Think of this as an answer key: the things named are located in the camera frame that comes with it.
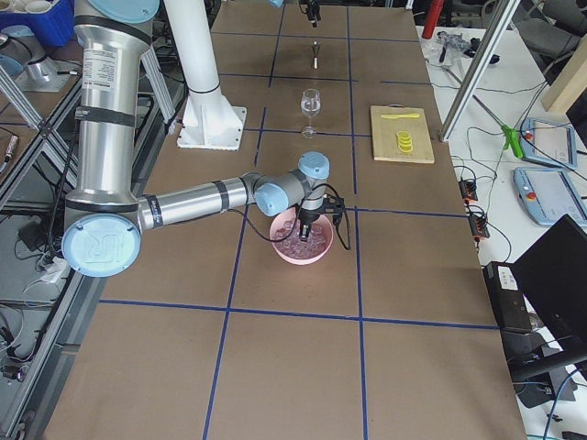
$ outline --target wooden cutting board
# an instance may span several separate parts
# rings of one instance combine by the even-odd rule
[[[413,115],[386,119],[382,115]],[[424,110],[410,107],[371,106],[371,131],[373,134],[373,158],[393,162],[434,163],[434,152],[428,134]],[[397,145],[397,132],[406,131],[412,138],[412,151],[403,152]]]

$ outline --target wooden block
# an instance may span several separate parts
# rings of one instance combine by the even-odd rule
[[[587,40],[585,38],[570,61],[542,98],[548,112],[566,113],[587,88]]]
[[[434,163],[434,152],[423,109],[373,105],[371,130],[375,160]],[[400,150],[398,146],[397,133],[402,131],[409,133],[412,138],[412,150],[409,152]]]

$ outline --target small metal object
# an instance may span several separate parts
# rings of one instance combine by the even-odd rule
[[[320,51],[320,43],[318,43],[317,41],[314,41],[312,43],[312,54],[313,54],[312,69],[318,68],[318,52],[319,51]]]

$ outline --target metal frame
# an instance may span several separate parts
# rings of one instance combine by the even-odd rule
[[[519,3],[520,0],[500,0],[498,2],[492,22],[487,32],[485,32],[481,46],[475,58],[473,58],[471,66],[462,81],[462,86],[459,88],[459,92],[450,107],[445,123],[440,131],[440,140],[443,142],[449,140],[452,130],[467,108],[469,101],[473,97],[475,88],[489,65],[489,61],[495,53],[495,49],[507,29],[507,25],[512,20],[512,16]]]

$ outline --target chair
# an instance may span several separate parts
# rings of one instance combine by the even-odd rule
[[[452,0],[450,22],[452,25],[479,28],[481,26],[481,11],[482,5],[468,5],[462,0]]]
[[[581,35],[587,31],[587,18],[583,17],[574,0],[546,0],[542,13],[556,20],[557,24]],[[581,41],[579,35],[555,27],[540,18],[530,18],[518,23],[516,27],[520,37],[531,51],[552,60],[542,71],[543,74],[546,74],[556,63],[569,58]]]

